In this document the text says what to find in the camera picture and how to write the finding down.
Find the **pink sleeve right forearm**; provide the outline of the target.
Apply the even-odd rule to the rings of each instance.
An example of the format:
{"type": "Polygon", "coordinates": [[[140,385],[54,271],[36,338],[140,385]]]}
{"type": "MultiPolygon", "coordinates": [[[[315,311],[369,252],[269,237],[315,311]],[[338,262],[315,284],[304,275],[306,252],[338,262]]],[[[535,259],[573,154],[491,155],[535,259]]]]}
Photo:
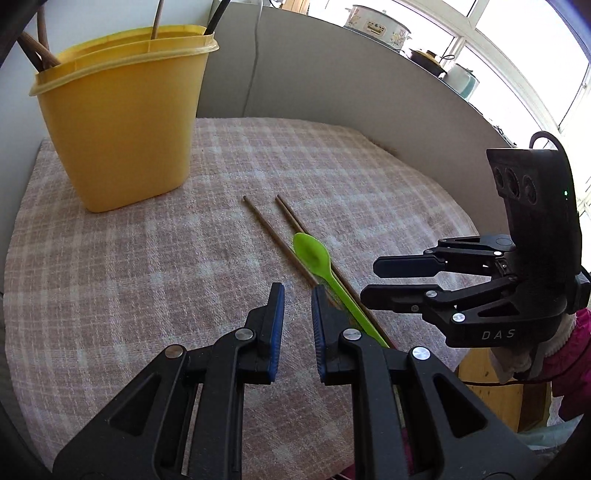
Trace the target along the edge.
{"type": "Polygon", "coordinates": [[[550,379],[558,416],[570,421],[590,410],[590,310],[579,310],[566,343],[545,358],[542,376],[550,379]]]}

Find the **right gloved hand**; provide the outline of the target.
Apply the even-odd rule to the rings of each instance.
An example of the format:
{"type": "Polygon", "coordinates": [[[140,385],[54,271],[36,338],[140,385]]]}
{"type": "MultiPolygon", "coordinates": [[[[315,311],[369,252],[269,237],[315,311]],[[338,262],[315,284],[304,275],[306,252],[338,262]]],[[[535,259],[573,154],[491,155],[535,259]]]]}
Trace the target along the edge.
{"type": "Polygon", "coordinates": [[[576,316],[563,314],[556,333],[550,340],[533,347],[490,349],[490,359],[498,380],[506,384],[516,374],[525,374],[527,380],[541,376],[552,361],[558,363],[572,356],[569,346],[575,337],[576,316]]]}

